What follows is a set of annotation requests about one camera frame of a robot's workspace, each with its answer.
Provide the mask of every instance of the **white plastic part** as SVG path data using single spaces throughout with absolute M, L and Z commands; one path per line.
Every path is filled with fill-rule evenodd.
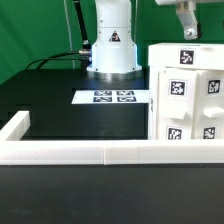
M 196 10 L 195 2 L 189 1 L 179 3 L 176 6 L 176 14 L 184 29 L 184 38 L 186 40 L 192 40 L 200 38 L 201 31 L 198 30 L 198 22 L 194 15 Z
M 18 141 L 30 127 L 29 111 L 19 111 L 1 129 L 0 141 Z
M 131 39 L 130 0 L 96 0 L 97 40 L 89 72 L 116 74 L 141 70 Z
M 186 0 L 155 0 L 158 5 L 173 5 L 177 3 L 187 2 Z M 196 3 L 223 2 L 223 0 L 191 0 Z
M 224 138 L 222 50 L 224 45 L 149 46 L 150 139 Z
M 224 163 L 224 140 L 0 142 L 0 165 Z

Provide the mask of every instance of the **warning label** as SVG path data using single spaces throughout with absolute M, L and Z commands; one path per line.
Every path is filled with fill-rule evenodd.
M 121 42 L 120 37 L 117 34 L 117 31 L 115 30 L 109 40 L 110 42 Z

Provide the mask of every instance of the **white block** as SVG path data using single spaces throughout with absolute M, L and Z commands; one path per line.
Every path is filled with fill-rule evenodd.
M 161 43 L 149 46 L 148 63 L 171 68 L 224 70 L 223 57 L 223 44 Z
M 91 165 L 104 164 L 102 141 L 2 142 L 1 165 Z
M 137 164 L 138 151 L 136 141 L 124 141 L 105 147 L 104 164 Z
M 223 0 L 192 0 L 196 3 L 204 3 L 204 2 L 222 2 Z M 158 5 L 176 5 L 177 3 L 185 2 L 185 0 L 156 0 Z
M 224 117 L 224 109 L 220 108 L 220 107 L 205 108 L 204 109 L 204 115 L 209 117 L 209 118 Z
M 224 138 L 223 57 L 224 45 L 149 46 L 150 139 Z
M 29 127 L 29 111 L 19 111 L 0 131 L 0 141 L 18 141 Z
M 138 164 L 223 163 L 223 140 L 148 141 L 138 147 Z

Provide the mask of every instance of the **black table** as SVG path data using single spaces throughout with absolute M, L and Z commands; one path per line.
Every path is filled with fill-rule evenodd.
M 72 105 L 77 90 L 148 88 L 148 72 L 126 81 L 91 79 L 81 70 L 28 70 L 0 86 L 2 126 L 18 110 L 31 112 L 26 140 L 147 139 L 148 104 Z
M 30 110 L 24 140 L 146 139 L 147 104 L 71 100 L 78 89 L 147 88 L 147 74 L 106 82 L 80 71 L 22 71 L 0 86 L 1 125 Z M 0 223 L 223 224 L 223 189 L 223 164 L 0 166 Z

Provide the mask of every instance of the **green wall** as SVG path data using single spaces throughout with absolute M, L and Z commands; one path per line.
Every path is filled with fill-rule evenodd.
M 133 20 L 135 18 L 135 0 Z M 72 0 L 67 0 L 73 49 L 81 48 L 81 36 Z M 96 40 L 94 0 L 81 0 L 90 42 Z M 185 42 L 175 6 L 158 6 L 139 0 L 137 36 L 139 64 L 147 66 L 147 46 L 159 42 Z M 70 50 L 63 0 L 0 0 L 0 83 L 31 61 Z M 197 4 L 203 37 L 194 42 L 224 42 L 224 3 Z M 71 62 L 52 62 L 46 68 L 72 68 Z

